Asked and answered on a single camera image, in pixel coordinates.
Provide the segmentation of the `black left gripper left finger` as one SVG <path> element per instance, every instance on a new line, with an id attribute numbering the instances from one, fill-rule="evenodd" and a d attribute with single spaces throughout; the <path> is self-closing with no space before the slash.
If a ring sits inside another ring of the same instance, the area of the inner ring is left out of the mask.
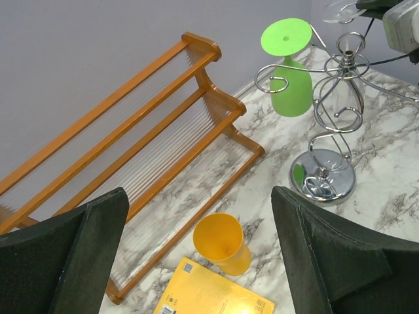
<path id="1" fill-rule="evenodd" d="M 1 236 L 2 313 L 98 313 L 128 214 L 116 188 Z"/>

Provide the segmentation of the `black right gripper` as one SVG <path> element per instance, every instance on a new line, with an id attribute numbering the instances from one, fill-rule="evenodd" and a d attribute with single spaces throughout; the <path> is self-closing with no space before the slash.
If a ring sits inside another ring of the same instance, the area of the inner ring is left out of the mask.
<path id="1" fill-rule="evenodd" d="M 392 7 L 403 0 L 357 0 L 355 6 L 358 10 L 364 10 L 361 16 L 368 18 L 382 18 Z"/>

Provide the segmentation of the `yellow plastic wine glass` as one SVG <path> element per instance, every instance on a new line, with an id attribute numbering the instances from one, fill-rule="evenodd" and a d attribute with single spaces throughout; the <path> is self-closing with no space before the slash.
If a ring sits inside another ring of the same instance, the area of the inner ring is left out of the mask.
<path id="1" fill-rule="evenodd" d="M 196 225 L 192 240 L 205 259 L 230 276 L 245 273 L 251 264 L 251 251 L 244 240 L 240 222 L 232 215 L 214 213 Z"/>

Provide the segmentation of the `clear champagne flute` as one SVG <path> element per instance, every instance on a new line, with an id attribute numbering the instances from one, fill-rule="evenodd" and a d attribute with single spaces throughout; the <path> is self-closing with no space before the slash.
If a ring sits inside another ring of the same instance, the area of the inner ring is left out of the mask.
<path id="1" fill-rule="evenodd" d="M 321 19 L 330 24 L 348 24 L 366 11 L 366 9 L 357 8 L 357 1 L 333 1 L 324 7 Z"/>

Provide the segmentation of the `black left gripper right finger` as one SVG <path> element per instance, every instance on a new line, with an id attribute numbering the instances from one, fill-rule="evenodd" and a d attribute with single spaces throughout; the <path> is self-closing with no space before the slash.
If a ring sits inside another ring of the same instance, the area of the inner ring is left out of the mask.
<path id="1" fill-rule="evenodd" d="M 417 313 L 418 243 L 275 186 L 272 212 L 296 313 Z"/>

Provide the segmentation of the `green plastic wine glass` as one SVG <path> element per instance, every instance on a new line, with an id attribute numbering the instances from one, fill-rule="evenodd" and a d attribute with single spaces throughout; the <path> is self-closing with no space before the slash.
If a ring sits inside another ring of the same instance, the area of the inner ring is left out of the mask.
<path id="1" fill-rule="evenodd" d="M 286 18 L 269 25 L 261 35 L 263 50 L 282 57 L 273 70 L 270 95 L 273 109 L 281 116 L 296 117 L 312 106 L 312 79 L 292 55 L 303 50 L 312 37 L 310 24 L 299 18 Z"/>

